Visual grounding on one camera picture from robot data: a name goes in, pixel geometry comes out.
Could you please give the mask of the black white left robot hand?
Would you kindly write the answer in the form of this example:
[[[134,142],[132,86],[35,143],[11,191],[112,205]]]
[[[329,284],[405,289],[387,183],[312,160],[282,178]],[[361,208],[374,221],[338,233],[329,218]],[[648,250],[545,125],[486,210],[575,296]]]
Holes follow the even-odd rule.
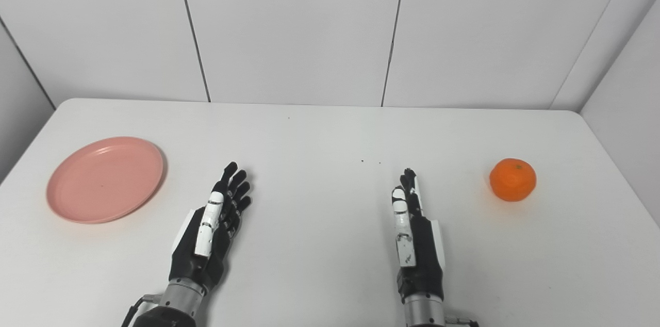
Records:
[[[225,258],[238,234],[243,212],[252,203],[247,172],[230,162],[205,206],[192,212],[172,253],[168,279],[187,279],[213,290],[224,274]]]

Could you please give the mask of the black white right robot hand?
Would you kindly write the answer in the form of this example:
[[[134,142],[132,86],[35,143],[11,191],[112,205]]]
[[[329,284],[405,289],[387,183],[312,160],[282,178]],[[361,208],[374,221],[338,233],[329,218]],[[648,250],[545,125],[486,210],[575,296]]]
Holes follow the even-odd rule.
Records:
[[[445,299],[444,252],[439,223],[424,215],[417,174],[405,169],[391,194],[401,299],[422,294]]]

